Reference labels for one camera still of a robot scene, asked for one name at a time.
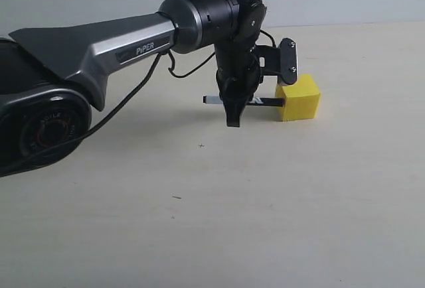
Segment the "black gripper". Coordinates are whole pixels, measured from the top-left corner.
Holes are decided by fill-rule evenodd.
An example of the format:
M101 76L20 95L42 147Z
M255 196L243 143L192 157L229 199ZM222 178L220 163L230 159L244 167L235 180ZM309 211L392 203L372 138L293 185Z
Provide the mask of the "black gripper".
M256 45L215 44L216 82L227 127L240 127L242 113L258 89L261 70Z

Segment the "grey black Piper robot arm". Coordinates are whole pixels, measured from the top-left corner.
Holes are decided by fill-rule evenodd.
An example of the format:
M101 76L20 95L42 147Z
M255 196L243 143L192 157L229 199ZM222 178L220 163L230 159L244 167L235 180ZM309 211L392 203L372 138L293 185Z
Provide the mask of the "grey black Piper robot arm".
M1 39L1 175L57 163L91 136L109 77L144 58L214 46L226 124L238 127L262 81L263 0L164 0L148 15L23 28Z

